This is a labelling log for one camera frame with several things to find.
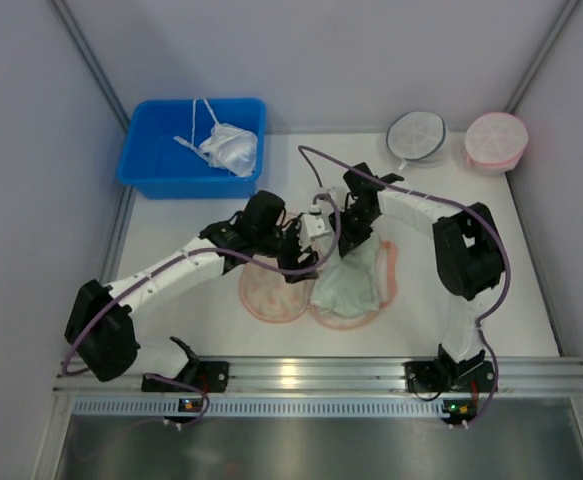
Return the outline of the light green bra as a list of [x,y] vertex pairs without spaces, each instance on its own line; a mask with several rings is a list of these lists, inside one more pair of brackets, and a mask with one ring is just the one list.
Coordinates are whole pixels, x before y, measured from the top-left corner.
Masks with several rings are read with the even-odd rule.
[[378,311],[376,265],[381,240],[376,234],[345,256],[335,251],[315,281],[310,305],[320,314],[354,318]]

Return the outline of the pink floral laundry bag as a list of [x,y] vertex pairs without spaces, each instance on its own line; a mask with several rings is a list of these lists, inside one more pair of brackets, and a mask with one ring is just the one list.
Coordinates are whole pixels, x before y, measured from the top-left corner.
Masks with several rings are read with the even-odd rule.
[[283,275],[252,263],[244,267],[240,277],[238,291],[242,304],[254,317],[268,323],[287,323],[309,313],[318,323],[334,330],[362,327],[387,309],[398,291],[398,249],[392,242],[381,237],[380,240],[381,250],[376,265],[376,281],[380,293],[378,311],[354,318],[320,314],[310,305],[312,290],[318,278],[290,284],[285,282]]

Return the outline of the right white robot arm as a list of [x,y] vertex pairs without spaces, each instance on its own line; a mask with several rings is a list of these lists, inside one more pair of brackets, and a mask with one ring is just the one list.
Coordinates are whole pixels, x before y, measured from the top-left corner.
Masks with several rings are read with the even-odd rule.
[[343,180],[348,193],[340,214],[339,254],[352,253],[373,233],[382,216],[398,220],[433,241],[436,271],[449,293],[447,329],[437,361],[454,377],[484,362],[479,338],[478,297],[495,288],[509,267],[489,208],[417,192],[397,174],[377,177],[366,163],[349,169]]

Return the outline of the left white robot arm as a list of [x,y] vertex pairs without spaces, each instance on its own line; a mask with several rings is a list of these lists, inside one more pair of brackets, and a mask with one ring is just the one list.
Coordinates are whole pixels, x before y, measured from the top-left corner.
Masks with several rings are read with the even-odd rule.
[[267,258],[288,283],[316,278],[320,256],[312,244],[327,231],[321,208],[313,204],[281,223],[285,211],[280,197],[261,190],[243,210],[207,226],[157,264],[109,284],[86,282],[64,333],[70,353],[101,382],[145,373],[189,379],[197,363],[192,348],[177,337],[151,343],[150,313],[246,263],[262,266]]

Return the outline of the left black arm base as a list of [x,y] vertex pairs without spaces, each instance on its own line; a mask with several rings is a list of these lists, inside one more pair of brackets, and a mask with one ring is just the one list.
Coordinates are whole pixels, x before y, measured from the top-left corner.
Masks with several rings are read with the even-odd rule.
[[190,385],[205,393],[223,393],[226,391],[230,373],[230,363],[218,360],[194,360],[189,362],[182,373],[167,383],[150,375],[144,375],[141,391],[146,393],[187,392],[181,384]]

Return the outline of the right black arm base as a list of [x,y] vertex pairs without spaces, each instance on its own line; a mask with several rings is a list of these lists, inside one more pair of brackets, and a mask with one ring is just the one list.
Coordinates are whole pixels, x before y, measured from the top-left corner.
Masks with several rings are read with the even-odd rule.
[[428,398],[447,393],[489,393],[496,375],[485,360],[456,363],[441,357],[412,360],[404,365],[407,391]]

